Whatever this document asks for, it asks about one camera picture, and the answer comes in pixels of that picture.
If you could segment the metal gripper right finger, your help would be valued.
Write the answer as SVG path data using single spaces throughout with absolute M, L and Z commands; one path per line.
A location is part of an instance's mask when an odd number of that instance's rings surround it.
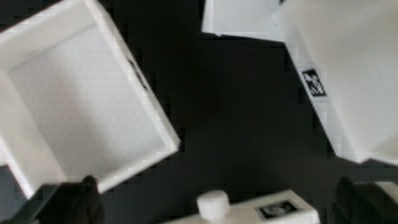
M 339 179 L 332 224 L 398 224 L 398 184 Z

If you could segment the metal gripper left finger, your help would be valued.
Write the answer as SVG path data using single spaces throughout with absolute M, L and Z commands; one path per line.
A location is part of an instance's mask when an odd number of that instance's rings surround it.
M 97 181 L 92 176 L 79 183 L 60 185 L 39 212 L 39 224 L 104 224 Z

